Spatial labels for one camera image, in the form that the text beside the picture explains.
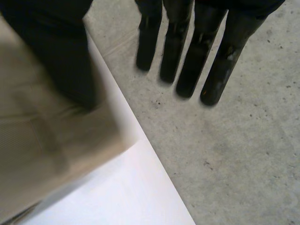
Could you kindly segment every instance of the cardboard box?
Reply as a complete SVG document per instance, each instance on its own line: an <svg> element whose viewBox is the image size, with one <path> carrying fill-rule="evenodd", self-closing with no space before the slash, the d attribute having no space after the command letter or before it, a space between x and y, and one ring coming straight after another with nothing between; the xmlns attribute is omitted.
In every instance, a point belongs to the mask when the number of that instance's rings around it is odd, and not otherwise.
<svg viewBox="0 0 300 225"><path fill-rule="evenodd" d="M97 110L76 114L3 20L0 31L2 224L120 154L126 146L104 91Z"/></svg>

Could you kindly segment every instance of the beige fabric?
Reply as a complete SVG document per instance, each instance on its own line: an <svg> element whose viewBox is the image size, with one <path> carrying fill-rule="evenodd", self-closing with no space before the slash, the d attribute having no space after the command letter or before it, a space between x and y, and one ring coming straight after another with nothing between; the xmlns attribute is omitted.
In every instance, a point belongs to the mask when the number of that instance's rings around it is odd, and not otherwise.
<svg viewBox="0 0 300 225"><path fill-rule="evenodd" d="M105 100L76 110L0 20L0 224L125 149Z"/></svg>

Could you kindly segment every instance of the white sheet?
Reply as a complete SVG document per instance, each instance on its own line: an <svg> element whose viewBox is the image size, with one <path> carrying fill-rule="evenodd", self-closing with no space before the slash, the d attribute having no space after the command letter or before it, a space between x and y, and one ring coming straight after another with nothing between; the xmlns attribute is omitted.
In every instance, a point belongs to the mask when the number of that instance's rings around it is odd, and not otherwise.
<svg viewBox="0 0 300 225"><path fill-rule="evenodd" d="M128 140L139 141L87 177L45 199L22 225L195 225L95 44L112 108Z"/></svg>

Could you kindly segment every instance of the gray concrete floor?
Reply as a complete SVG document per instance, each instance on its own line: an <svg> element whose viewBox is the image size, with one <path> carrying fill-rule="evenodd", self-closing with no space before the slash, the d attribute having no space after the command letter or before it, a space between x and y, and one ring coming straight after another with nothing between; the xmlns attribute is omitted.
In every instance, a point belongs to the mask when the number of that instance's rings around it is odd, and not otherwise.
<svg viewBox="0 0 300 225"><path fill-rule="evenodd" d="M157 82L165 15L148 74L135 68L133 0L94 0L87 21L196 224L300 225L300 8L287 1L269 16L212 109L198 97L224 24L194 96L180 101ZM192 33L191 24L183 56Z"/></svg>

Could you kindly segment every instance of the blurred object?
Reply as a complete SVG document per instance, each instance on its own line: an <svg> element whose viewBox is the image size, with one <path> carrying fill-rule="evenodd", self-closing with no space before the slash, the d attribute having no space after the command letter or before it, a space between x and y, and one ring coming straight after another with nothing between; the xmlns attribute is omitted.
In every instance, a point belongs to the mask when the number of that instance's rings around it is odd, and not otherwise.
<svg viewBox="0 0 300 225"><path fill-rule="evenodd" d="M83 17L92 0L0 0L7 23L46 68L57 90L83 109L97 107Z"/></svg>
<svg viewBox="0 0 300 225"><path fill-rule="evenodd" d="M126 147L96 67L101 104L86 114L56 91L2 19L0 30L1 224Z"/></svg>

